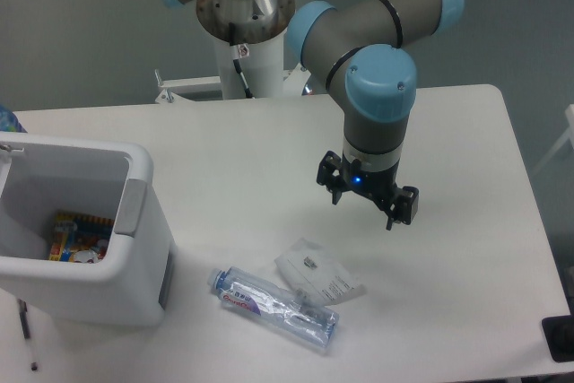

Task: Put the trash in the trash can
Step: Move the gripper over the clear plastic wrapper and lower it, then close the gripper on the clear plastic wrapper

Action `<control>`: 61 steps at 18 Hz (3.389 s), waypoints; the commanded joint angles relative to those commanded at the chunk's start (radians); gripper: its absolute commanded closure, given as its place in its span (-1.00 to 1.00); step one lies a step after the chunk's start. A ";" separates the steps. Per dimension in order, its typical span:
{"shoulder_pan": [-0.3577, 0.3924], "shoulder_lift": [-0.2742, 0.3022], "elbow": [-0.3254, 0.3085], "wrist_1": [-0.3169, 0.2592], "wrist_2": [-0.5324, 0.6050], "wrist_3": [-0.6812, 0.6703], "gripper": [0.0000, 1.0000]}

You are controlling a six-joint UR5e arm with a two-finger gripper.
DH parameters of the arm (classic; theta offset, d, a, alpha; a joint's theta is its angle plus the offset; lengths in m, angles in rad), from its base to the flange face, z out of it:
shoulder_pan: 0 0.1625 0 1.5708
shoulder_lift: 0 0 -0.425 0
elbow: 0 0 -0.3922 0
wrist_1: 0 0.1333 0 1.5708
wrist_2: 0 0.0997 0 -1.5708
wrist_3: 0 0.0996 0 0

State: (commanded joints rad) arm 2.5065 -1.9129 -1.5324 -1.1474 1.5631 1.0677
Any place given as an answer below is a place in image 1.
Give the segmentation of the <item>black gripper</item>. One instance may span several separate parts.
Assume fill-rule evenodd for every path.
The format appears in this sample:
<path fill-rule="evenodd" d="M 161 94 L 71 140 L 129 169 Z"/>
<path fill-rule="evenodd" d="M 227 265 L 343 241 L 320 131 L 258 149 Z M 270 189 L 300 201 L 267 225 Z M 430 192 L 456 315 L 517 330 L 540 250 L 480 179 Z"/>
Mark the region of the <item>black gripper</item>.
<path fill-rule="evenodd" d="M 418 212 L 420 190 L 417 187 L 396 185 L 398 162 L 386 170 L 366 171 L 359 160 L 350 162 L 327 151 L 318 165 L 317 183 L 331 194 L 337 205 L 347 191 L 372 201 L 387 215 L 386 229 L 395 224 L 410 225 Z"/>

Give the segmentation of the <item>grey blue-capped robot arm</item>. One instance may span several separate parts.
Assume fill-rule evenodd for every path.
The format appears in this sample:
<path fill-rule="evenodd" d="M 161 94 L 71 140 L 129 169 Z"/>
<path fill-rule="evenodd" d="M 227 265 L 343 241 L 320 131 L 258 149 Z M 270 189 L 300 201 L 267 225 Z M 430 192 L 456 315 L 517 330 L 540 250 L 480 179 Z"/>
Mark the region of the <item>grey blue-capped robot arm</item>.
<path fill-rule="evenodd" d="M 363 196 L 389 224 L 410 224 L 419 192 L 396 184 L 417 72 L 404 46 L 452 27 L 465 0 L 364 0 L 340 11 L 294 0 L 162 0 L 194 4 L 211 36 L 227 99 L 272 96 L 283 87 L 290 48 L 344 114 L 341 154 L 328 152 L 317 182 L 338 201 Z"/>

